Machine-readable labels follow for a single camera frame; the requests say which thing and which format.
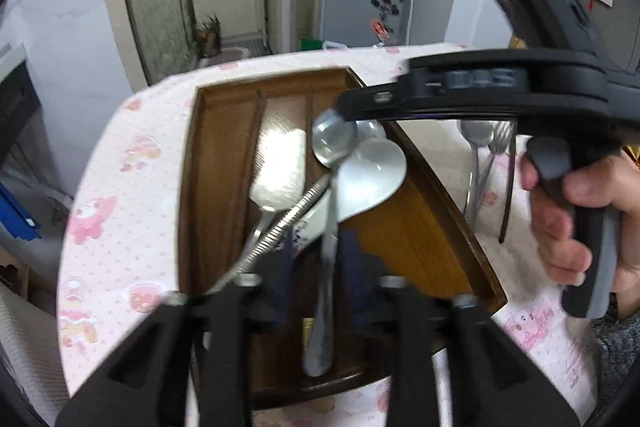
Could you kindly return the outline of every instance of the white marble wall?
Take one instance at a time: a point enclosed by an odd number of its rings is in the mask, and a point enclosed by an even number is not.
[[[132,94],[104,0],[8,0],[0,47],[22,43],[40,111],[20,136],[36,171],[74,194],[116,107]]]

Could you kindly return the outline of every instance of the black handheld device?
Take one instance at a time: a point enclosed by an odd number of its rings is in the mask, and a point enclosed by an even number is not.
[[[640,77],[616,68],[579,0],[497,0],[528,49],[412,58],[397,82],[340,95],[347,120],[515,119],[545,191],[566,206],[562,177],[622,144],[640,143]],[[567,287],[575,317],[606,313],[618,259],[620,213],[570,208],[574,237],[593,253],[586,280]]]

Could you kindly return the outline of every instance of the ribbed metal handle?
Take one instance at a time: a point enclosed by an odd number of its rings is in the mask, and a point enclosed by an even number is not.
[[[329,186],[329,175],[322,176],[307,192],[302,199],[291,207],[290,211],[279,220],[273,227],[269,229],[269,232],[264,234],[258,244],[251,253],[240,258],[236,263],[227,271],[216,283],[207,291],[207,294],[215,293],[233,279],[238,277],[241,273],[247,272],[258,260],[261,255],[273,250],[278,241],[281,240],[287,228],[295,225],[302,216],[304,216],[313,207],[322,195],[326,192]]]

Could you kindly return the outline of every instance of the tablecloth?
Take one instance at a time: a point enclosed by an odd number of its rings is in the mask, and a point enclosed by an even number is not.
[[[130,328],[177,289],[177,211],[185,138],[198,86],[294,70],[349,67],[368,85],[391,82],[410,57],[459,51],[452,44],[344,49],[230,62],[169,77],[117,110],[92,153],[70,214],[58,280],[58,331],[65,379],[75,393]],[[453,121],[401,126],[459,207],[470,148]],[[518,138],[521,150],[524,139]],[[508,158],[500,156],[482,200],[478,240],[508,296],[494,315],[584,422],[595,404],[588,323],[567,317],[561,289],[545,276],[529,231],[527,195],[516,178],[504,245]],[[442,425],[450,425],[446,353],[434,356]],[[389,381],[292,407],[255,412],[258,427],[383,426]],[[196,425],[193,400],[188,424]]]

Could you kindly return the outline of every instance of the blue object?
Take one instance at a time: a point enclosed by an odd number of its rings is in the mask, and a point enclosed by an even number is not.
[[[31,239],[42,237],[38,233],[40,224],[14,198],[9,190],[0,183],[0,223],[15,239]]]

